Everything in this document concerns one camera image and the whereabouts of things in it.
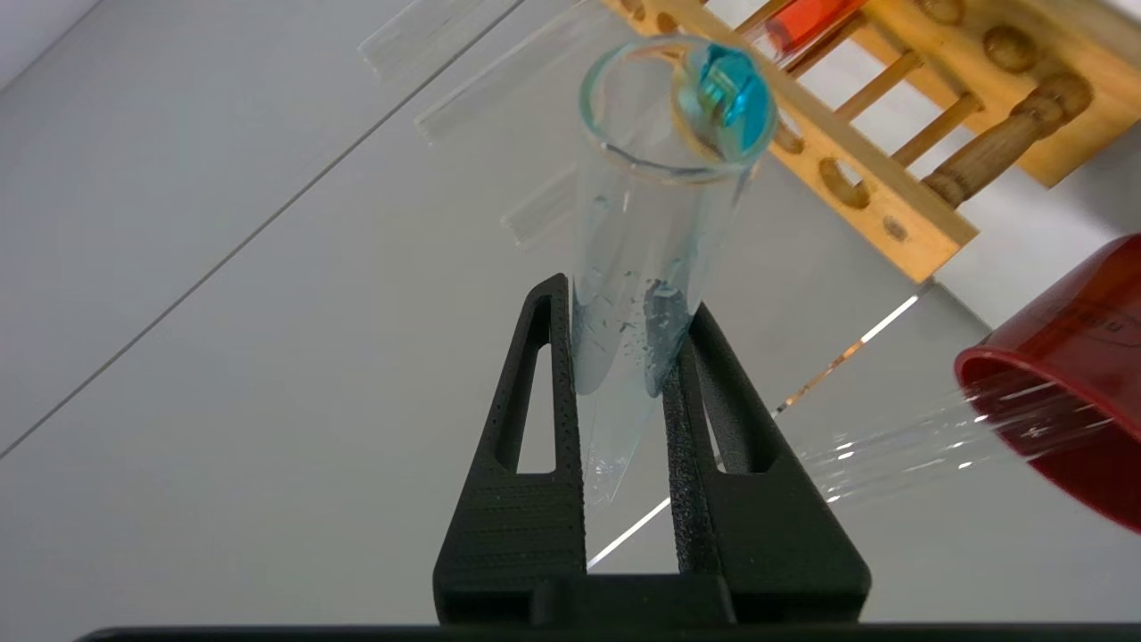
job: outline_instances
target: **white surface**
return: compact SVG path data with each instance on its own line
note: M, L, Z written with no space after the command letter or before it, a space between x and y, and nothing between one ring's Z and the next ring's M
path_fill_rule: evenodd
M434 620L430 568L516 314L569 258L566 234L520 253L499 214L574 132L508 136L503 113L445 151L412 120L560 6L525 3L0 463L0 640ZM106 2L0 96L0 300L19 302L0 307L0 428L62 401L380 117L394 98L355 49L395 10ZM536 111L564 117L545 94ZM767 162L707 300L771 400L912 285ZM984 333L924 299L783 428L874 425L941 392ZM652 432L589 553L664 497L663 462ZM1136 538L1012 476L845 517L876 574L868 615L1135 617ZM598 570L670 570L663 523Z
M98 0L0 0L0 90Z
M0 452L451 59L375 78L405 3L107 0L0 95Z

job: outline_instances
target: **red liquid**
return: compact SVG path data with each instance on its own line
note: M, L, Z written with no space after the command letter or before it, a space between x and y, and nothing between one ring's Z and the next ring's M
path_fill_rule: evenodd
M766 21L780 57L787 57L843 21L867 0L792 0Z

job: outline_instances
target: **red cup rim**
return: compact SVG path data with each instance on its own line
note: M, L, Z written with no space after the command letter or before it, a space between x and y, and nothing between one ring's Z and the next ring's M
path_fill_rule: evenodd
M1019 371L1029 373L1045 382L1060 387L1071 396L1092 404L1107 418L1112 420L1119 430L1133 438L1133 440L1138 444L1141 444L1141 424L1132 421L1128 416L1122 413L1120 409L1114 405L1111 399L1082 383L1067 380L1065 375L1047 364L1027 361L1023 356L1008 349L995 348L992 346L977 346L958 353L958 357L955 358L955 376L958 379L960 385L968 387L974 383L965 381L963 377L963 368L966 367L969 363L979 359L997 361L1005 366L1018 368Z
M1141 454L1141 426L1139 426L1138 423L1130 421L1130 418L1126 417L1120 409L1115 407L1109 399L1085 385L1067 381L1065 375L1061 375L1051 366L1027 361L1021 355L1013 351L988 346L978 346L964 350L955 359L955 376L958 380L960 385L966 388L973 383L965 380L963 376L963 368L969 363L980 359L996 361L1029 373L1042 379L1043 381L1061 387L1066 392L1078 399L1092 404L1107 418L1115 422L1116 426L1109 430L1125 436L1125 446L1136 445L1136 453ZM1130 452L1132 452L1132 448L1127 450L1117 450L1116 453L1117 455L1128 456ZM1074 497L1082 504L1085 504L1100 515L1141 535L1141 510L1120 510L1119 507L1115 509L1109 505L1103 505L1099 501L1099 497L1103 495L1095 490L1095 485L1091 486L1090 480L1084 480L1083 476L1076 476L1073 472L1061 473L1050 466L1051 458L1074 456L1075 453L1073 452L1060 453L1058 455L1039 457L1029 464L1035 471L1050 480L1054 486L1066 491L1070 497ZM1141 456L1135 457L1135 460L1138 463L1135 466L1136 480L1131 481L1138 481L1141 483Z

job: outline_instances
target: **rack hole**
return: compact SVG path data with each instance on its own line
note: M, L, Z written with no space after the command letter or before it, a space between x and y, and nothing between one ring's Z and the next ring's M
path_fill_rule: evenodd
M675 21L670 14L658 14L657 30L662 33L673 33L678 31L678 21Z
M790 154L799 154L804 151L804 136L800 131L795 119L784 109L778 108L777 131L772 140Z
M820 161L820 178L830 192L850 208L864 209L871 203L867 186L858 171L836 159Z
M907 227L904 227L904 224L895 216L883 217L883 230L896 241L904 242L907 239Z

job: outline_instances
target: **glass tube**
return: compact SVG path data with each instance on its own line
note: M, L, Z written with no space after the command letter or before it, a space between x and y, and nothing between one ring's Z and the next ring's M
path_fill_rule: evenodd
M572 346L586 502L604 504L772 136L775 107L744 52L665 36L599 59L580 111Z
M777 65L790 59L867 0L792 0L743 35Z
M801 463L830 504L848 509L996 462L1034 460L1092 444L1112 425L1061 387L1010 372L945 396L906 426L837 436Z

